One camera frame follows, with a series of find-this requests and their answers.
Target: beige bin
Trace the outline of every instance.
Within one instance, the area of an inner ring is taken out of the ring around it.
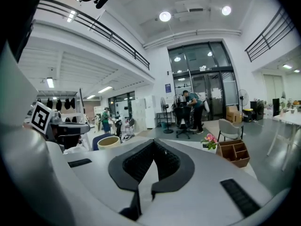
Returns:
[[[112,148],[120,145],[119,137],[106,137],[97,142],[99,150]]]

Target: pedestal fan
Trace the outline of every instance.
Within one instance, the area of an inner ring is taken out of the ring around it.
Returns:
[[[166,113],[166,123],[167,123],[167,129],[163,131],[163,133],[165,134],[170,134],[173,133],[174,130],[169,129],[169,125],[168,125],[168,115],[167,115],[167,109],[168,109],[169,105],[166,105],[165,103],[165,99],[163,97],[161,97],[161,109],[163,113]]]
[[[242,120],[244,120],[243,109],[244,106],[246,106],[249,102],[249,95],[244,89],[240,89],[238,91],[238,97],[239,97],[239,105],[241,105],[241,118]]]

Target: staircase railing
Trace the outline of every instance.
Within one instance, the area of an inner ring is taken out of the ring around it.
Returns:
[[[252,62],[260,55],[271,49],[280,42],[290,31],[294,29],[294,24],[283,7],[259,34],[259,36],[245,49]]]
[[[128,54],[130,54],[135,60],[142,63],[145,67],[148,68],[148,70],[150,70],[150,63],[136,49],[134,49],[133,46],[131,46],[118,34],[113,32],[110,28],[103,25],[91,16],[55,0],[41,0],[37,9],[54,13],[66,18],[69,18],[69,14],[71,11],[75,11],[76,14],[74,15],[74,18],[72,18],[73,21],[90,28],[91,30],[99,33],[100,35],[108,39],[110,42],[115,43],[123,50],[125,50]]]

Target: white table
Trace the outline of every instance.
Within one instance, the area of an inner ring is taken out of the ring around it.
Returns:
[[[301,127],[301,113],[298,113],[297,110],[295,110],[295,112],[293,114],[290,111],[288,111],[288,112],[284,113],[282,116],[281,115],[274,116],[273,119],[277,120],[277,121],[280,121],[280,122],[282,122],[282,121],[288,122],[288,123],[293,125],[291,137],[290,138],[285,138],[281,135],[278,135],[279,129],[281,127],[281,123],[279,123],[277,131],[276,131],[276,135],[274,137],[272,145],[269,148],[269,151],[268,151],[268,154],[267,154],[267,156],[268,156],[270,154],[270,152],[272,151],[277,138],[284,141],[284,142],[286,142],[288,150],[286,152],[285,161],[284,161],[283,166],[282,166],[282,171],[284,171],[285,167],[286,167],[286,164],[287,164],[287,161],[288,161],[288,157],[289,157],[289,155],[291,154],[291,151],[292,151],[293,142],[294,142],[294,139],[295,139],[296,132]]]

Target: gray chair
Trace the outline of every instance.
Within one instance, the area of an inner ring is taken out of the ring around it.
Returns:
[[[129,131],[131,133],[131,127],[134,126],[134,123],[135,123],[135,120],[132,117],[132,119],[130,119],[130,121],[128,122],[128,125],[125,126],[125,131],[127,132],[127,128],[129,128]]]
[[[241,127],[236,127],[230,121],[227,121],[225,119],[219,119],[218,124],[220,128],[220,133],[218,134],[217,141],[220,140],[221,134],[224,136],[224,141],[226,140],[226,138],[230,138],[233,140],[241,138]]]

